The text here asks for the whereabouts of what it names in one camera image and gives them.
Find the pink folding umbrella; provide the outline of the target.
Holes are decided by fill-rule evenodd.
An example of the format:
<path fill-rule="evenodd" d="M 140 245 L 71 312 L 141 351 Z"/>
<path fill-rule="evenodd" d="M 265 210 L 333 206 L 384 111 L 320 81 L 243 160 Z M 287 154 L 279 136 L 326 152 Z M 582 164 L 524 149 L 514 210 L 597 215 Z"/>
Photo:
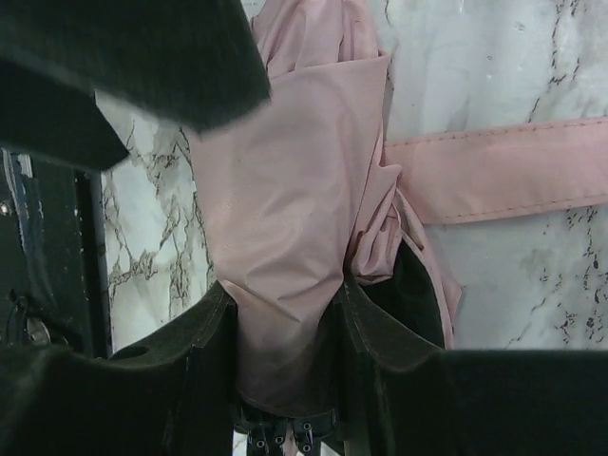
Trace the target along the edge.
<path fill-rule="evenodd" d="M 269 1 L 253 31 L 273 99 L 189 140 L 237 389 L 294 411 L 343 276 L 398 248 L 443 280 L 464 347 L 607 346 L 607 5 Z"/>

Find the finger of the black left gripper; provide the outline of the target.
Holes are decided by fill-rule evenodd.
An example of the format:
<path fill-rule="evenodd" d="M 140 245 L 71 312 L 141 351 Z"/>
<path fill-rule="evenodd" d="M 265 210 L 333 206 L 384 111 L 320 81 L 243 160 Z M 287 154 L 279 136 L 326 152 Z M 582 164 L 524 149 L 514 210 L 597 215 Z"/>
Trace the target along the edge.
<path fill-rule="evenodd" d="M 271 92 L 239 1 L 4 1 L 1 56 L 198 133 Z"/>
<path fill-rule="evenodd" d="M 1 146 L 81 171 L 107 171 L 129 157 L 92 96 L 7 61 Z"/>

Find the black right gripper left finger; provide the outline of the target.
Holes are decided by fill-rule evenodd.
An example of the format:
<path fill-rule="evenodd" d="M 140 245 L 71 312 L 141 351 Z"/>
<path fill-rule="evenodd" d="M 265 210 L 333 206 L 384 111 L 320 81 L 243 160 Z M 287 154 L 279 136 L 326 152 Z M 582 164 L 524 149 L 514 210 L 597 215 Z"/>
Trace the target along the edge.
<path fill-rule="evenodd" d="M 235 307 L 203 299 L 108 359 L 67 347 L 1 351 L 5 455 L 228 455 Z"/>

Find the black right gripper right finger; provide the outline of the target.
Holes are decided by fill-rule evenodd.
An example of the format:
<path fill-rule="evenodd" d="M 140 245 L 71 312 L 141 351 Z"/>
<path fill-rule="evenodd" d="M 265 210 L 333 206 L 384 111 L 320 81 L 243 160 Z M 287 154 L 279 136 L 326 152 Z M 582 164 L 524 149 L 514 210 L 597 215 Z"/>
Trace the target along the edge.
<path fill-rule="evenodd" d="M 339 291 L 348 455 L 603 455 L 605 351 L 448 351 Z"/>

